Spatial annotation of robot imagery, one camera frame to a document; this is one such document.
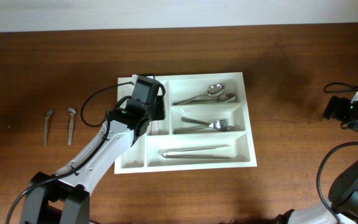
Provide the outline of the white plastic knife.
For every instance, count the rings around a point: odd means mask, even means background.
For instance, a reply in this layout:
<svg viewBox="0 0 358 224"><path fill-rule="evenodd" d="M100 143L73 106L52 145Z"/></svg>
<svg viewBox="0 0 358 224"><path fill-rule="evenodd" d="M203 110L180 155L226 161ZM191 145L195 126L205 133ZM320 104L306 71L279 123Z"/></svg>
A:
<svg viewBox="0 0 358 224"><path fill-rule="evenodd" d="M157 135L158 134L158 129L159 129L158 121L152 121L150 134L151 135Z"/></svg>

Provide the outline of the steel spoon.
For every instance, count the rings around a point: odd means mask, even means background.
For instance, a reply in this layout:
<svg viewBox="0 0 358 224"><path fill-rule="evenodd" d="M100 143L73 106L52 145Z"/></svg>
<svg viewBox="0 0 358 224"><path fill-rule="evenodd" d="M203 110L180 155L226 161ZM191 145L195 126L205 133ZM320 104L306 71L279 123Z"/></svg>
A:
<svg viewBox="0 0 358 224"><path fill-rule="evenodd" d="M214 85L211 85L205 93L193 96L193 97L185 99L185 100L174 102L173 105L183 105L183 104L191 102L195 99L198 99L202 96L218 96L224 91L224 89L225 89L225 85L223 83L214 84Z"/></svg>
<svg viewBox="0 0 358 224"><path fill-rule="evenodd" d="M236 100L236 95L234 93L225 93L219 95L216 99L213 100L193 100L190 104L198 103L230 103Z"/></svg>

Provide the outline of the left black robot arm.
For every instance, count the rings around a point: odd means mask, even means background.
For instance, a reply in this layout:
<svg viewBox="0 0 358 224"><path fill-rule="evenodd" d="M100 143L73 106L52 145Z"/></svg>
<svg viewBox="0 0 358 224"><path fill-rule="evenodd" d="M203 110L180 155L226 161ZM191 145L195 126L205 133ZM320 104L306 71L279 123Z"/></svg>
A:
<svg viewBox="0 0 358 224"><path fill-rule="evenodd" d="M155 78L137 77L130 96L106 112L94 139L53 175L38 172L11 205L6 221L24 199L21 223L91 223L90 196L114 161L147 132L152 121L165 119L166 90Z"/></svg>

